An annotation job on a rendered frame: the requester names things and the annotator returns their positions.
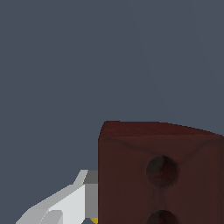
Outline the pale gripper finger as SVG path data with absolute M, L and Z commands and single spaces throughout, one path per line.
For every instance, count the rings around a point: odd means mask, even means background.
M 16 224 L 82 224 L 98 218 L 98 171 L 80 170 L 75 181 L 29 208 Z

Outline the dark red holed block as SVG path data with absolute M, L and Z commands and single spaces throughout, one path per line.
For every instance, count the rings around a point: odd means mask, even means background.
M 167 122 L 106 121 L 99 224 L 224 224 L 224 136 Z

